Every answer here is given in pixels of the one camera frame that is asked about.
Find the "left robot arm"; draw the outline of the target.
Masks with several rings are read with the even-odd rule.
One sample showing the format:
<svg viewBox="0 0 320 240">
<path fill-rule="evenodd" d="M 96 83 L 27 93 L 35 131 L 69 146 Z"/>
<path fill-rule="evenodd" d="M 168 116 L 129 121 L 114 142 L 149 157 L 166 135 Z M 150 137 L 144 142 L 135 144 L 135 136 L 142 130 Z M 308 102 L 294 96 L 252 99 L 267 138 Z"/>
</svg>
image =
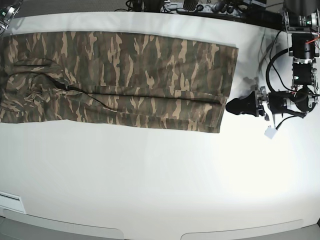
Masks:
<svg viewBox="0 0 320 240">
<path fill-rule="evenodd" d="M 234 115 L 253 115 L 265 118 L 288 114 L 304 118 L 318 103 L 319 86 L 317 59 L 320 57 L 320 2 L 318 0 L 285 0 L 280 13 L 267 11 L 265 7 L 248 9 L 240 14 L 248 23 L 285 32 L 287 48 L 269 57 L 265 87 L 254 90 L 249 96 L 235 98 L 226 105 Z M 292 84 L 285 90 L 273 89 L 270 71 L 275 61 L 283 56 L 292 58 Z"/>
</svg>

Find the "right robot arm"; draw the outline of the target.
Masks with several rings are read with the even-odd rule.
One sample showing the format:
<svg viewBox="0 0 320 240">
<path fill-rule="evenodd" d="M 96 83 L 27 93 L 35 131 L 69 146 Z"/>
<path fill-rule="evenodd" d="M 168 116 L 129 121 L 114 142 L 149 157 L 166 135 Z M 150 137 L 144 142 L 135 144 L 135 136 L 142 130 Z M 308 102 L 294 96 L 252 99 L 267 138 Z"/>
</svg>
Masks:
<svg viewBox="0 0 320 240">
<path fill-rule="evenodd" d="M 0 33 L 9 27 L 11 20 L 19 12 L 23 0 L 0 0 Z"/>
</svg>

